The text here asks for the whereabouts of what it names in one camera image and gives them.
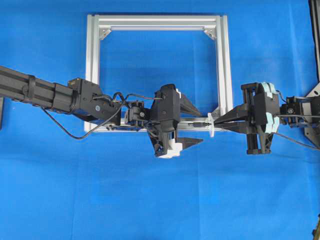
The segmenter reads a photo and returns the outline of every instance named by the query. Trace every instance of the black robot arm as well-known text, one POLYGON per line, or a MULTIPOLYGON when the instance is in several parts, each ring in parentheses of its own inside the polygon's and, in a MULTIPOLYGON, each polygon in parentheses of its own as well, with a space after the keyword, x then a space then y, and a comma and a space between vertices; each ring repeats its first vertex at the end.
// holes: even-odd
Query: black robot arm
POLYGON ((67 86, 51 83, 0 66, 0 96, 17 102, 31 104, 42 110, 69 136, 83 139, 100 126, 109 130, 139 131, 146 129, 157 157, 179 156, 180 151, 200 143, 201 139, 178 137, 181 113, 201 116, 201 113, 176 89, 174 84, 162 86, 155 97, 144 97, 130 93, 124 97, 120 92, 113 97, 102 93, 99 85, 76 78, 67 86), (144 108, 143 101, 128 101, 135 96, 153 100, 151 109, 144 108), (121 126, 121 108, 127 107, 126 126, 121 126), (98 126, 81 137, 73 136, 49 113, 74 115, 98 126))

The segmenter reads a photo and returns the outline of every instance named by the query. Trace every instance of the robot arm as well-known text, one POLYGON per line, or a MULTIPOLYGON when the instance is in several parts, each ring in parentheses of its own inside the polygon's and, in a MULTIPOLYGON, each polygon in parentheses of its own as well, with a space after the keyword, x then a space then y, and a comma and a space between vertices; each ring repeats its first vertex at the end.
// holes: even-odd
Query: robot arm
POLYGON ((282 96, 272 83, 250 83, 241 89, 244 103, 216 119, 214 125, 246 134, 247 154, 269 154, 273 135, 285 137, 277 133, 280 124, 310 129, 315 136, 312 142, 320 148, 320 95, 287 97, 280 107, 282 96))
POLYGON ((183 149, 202 142, 202 139, 178 137, 181 113, 198 117, 202 114, 174 84, 162 86, 155 97, 132 93, 124 97, 120 92, 110 97, 102 93, 99 85, 81 78, 70 80, 67 86, 63 86, 0 66, 0 96, 40 107, 69 136, 78 140, 101 126, 110 130, 146 129, 156 157, 161 158, 179 156, 183 149), (129 96, 153 100, 151 109, 144 108, 143 101, 127 101, 129 96), (128 108, 125 113, 128 127, 120 126, 122 107, 128 108), (82 137, 75 137, 47 111, 74 115, 98 126, 82 137))

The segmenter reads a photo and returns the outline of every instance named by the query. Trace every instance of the aluminum frame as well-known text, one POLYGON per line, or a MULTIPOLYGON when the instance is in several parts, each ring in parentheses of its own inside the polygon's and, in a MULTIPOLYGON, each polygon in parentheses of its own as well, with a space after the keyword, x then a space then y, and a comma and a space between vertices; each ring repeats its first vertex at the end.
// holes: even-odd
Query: aluminum frame
MULTIPOLYGON (((226 15, 91 15, 87 16, 85 79, 99 84, 100 41, 112 31, 203 31, 215 42, 218 87, 218 107, 212 112, 216 119, 233 108, 233 93, 229 50, 228 18, 226 15)), ((221 131, 210 126, 193 127, 189 123, 210 122, 210 117, 181 118, 179 130, 221 131)), ((84 130, 93 123, 85 122, 84 130)), ((98 128, 95 132, 124 132, 98 128)))

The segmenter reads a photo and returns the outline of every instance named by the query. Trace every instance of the blue backdrop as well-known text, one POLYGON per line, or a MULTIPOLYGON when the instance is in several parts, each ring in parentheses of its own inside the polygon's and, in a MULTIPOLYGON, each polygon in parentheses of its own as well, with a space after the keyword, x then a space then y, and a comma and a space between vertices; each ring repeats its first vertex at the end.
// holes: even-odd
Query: blue backdrop
MULTIPOLYGON (((285 96, 317 83, 306 0, 2 0, 0 65, 66 84, 85 77, 87 14, 226 14, 234 104, 240 85, 272 82, 285 96)), ((201 32, 113 32, 101 85, 152 96, 175 83, 203 112, 217 105, 215 53, 201 32)), ((56 118, 75 135, 75 117, 56 118)), ((302 131, 280 133, 305 140, 302 131)), ((246 137, 157 159, 147 135, 66 136, 38 109, 6 100, 0 131, 0 239, 311 239, 320 213, 319 153, 274 137, 246 155, 246 137)))

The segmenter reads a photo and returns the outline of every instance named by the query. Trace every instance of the metal plate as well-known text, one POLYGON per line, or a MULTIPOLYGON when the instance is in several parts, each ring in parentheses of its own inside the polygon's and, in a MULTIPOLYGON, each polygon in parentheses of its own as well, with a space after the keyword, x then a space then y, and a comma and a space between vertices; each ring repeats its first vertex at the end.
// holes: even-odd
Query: metal plate
MULTIPOLYGON (((315 97, 320 94, 320 83, 318 83, 314 89, 309 92, 306 97, 315 97)), ((303 113, 305 115, 311 115, 311 108, 303 106, 303 113)), ((317 148, 320 148, 320 134, 317 134, 313 128, 305 128, 304 135, 315 145, 317 148)))
POLYGON ((5 98, 0 97, 0 130, 2 129, 2 118, 4 114, 4 103, 5 103, 5 98))

